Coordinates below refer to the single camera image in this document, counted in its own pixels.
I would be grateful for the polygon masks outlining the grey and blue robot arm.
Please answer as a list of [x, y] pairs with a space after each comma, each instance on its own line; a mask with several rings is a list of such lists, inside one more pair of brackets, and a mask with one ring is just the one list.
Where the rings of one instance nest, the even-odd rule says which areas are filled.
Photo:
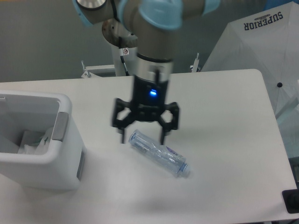
[[86, 25], [119, 22], [137, 38], [132, 98], [114, 102], [112, 126], [121, 135], [135, 121], [158, 122], [160, 142], [179, 125], [179, 106], [165, 103], [178, 32], [183, 21], [215, 11], [219, 0], [75, 0], [73, 5]]

